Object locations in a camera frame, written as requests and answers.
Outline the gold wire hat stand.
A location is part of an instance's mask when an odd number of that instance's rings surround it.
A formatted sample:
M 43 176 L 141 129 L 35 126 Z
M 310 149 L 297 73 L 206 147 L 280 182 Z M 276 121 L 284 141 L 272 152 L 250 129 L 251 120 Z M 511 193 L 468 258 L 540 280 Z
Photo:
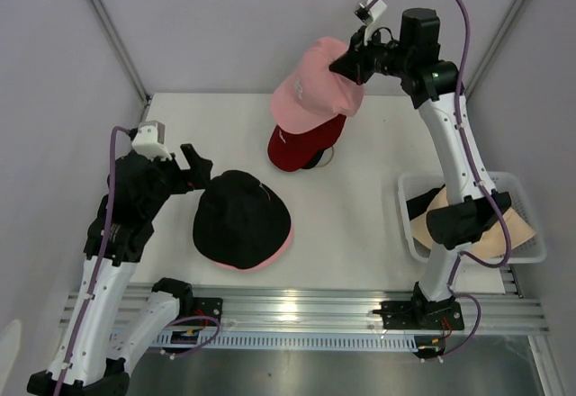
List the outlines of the gold wire hat stand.
M 335 155 L 335 149 L 333 147 L 325 149 L 322 152 L 315 168 L 321 168 L 327 166 L 332 161 L 334 155 Z

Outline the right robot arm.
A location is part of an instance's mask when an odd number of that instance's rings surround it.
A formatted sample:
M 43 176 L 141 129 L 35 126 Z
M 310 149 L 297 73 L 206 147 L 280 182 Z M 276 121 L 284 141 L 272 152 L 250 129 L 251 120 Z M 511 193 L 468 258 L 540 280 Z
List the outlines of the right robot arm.
M 466 131 L 465 97 L 456 64 L 440 59 L 440 20 L 432 9 L 412 8 L 401 17 L 400 37 L 382 42 L 379 13 L 365 6 L 362 26 L 330 71 L 366 83 L 375 74 L 397 77 L 427 126 L 444 176 L 447 205 L 430 211 L 433 240 L 427 267 L 408 301 L 384 301 L 376 314 L 385 329 L 462 330 L 464 320 L 452 286 L 463 255 L 482 234 L 502 221 L 511 205 L 484 171 L 473 135 Z

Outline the black hat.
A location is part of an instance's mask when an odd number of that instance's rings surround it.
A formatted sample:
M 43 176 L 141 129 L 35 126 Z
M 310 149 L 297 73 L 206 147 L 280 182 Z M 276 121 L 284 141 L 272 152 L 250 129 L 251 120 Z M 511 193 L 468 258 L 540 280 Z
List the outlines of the black hat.
M 250 268 L 274 254 L 291 227 L 291 214 L 271 188 L 247 172 L 228 170 L 199 200 L 193 244 L 212 262 Z

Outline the light pink hat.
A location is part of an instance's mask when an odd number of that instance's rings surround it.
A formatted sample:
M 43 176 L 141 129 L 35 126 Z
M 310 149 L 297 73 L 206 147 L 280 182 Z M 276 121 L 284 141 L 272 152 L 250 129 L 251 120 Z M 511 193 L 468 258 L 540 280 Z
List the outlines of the light pink hat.
M 364 87 L 329 70 L 346 52 L 344 42 L 322 37 L 303 53 L 296 69 L 271 97 L 270 111 L 282 130 L 303 134 L 339 115 L 356 115 Z

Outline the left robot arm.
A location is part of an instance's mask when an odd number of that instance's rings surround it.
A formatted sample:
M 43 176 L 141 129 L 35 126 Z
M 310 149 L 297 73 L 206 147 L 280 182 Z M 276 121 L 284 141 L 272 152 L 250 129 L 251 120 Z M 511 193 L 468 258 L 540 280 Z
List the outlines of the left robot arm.
M 162 278 L 146 305 L 119 334 L 113 326 L 122 297 L 153 232 L 153 220 L 173 195 L 205 188 L 212 162 L 181 145 L 189 167 L 173 154 L 145 157 L 133 149 L 112 157 L 108 193 L 87 232 L 82 283 L 70 322 L 50 366 L 31 375 L 33 395 L 124 395 L 135 365 L 172 322 L 194 314 L 189 283 Z

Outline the beige bucket hat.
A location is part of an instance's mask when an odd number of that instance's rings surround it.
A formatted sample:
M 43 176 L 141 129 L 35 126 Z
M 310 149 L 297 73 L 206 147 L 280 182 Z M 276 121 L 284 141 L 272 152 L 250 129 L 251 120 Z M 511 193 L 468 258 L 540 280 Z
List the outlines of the beige bucket hat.
M 440 194 L 440 197 L 442 196 L 446 199 L 446 189 Z M 410 227 L 412 237 L 424 247 L 431 249 L 433 239 L 428 232 L 426 224 L 426 215 L 429 211 L 415 220 L 411 220 Z M 535 230 L 513 208 L 506 210 L 503 217 L 508 227 L 512 248 L 521 246 L 536 235 Z M 482 234 L 479 242 L 472 245 L 472 253 L 481 259 L 496 258 L 504 255 L 505 239 L 498 222 Z

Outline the red baseball cap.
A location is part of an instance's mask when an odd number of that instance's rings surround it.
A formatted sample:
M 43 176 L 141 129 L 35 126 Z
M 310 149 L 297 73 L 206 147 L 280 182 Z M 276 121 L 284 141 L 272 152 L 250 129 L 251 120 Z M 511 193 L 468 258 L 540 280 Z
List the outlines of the red baseball cap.
M 267 146 L 269 160 L 284 172 L 301 170 L 319 150 L 337 143 L 346 119 L 339 115 L 302 134 L 292 134 L 275 126 Z

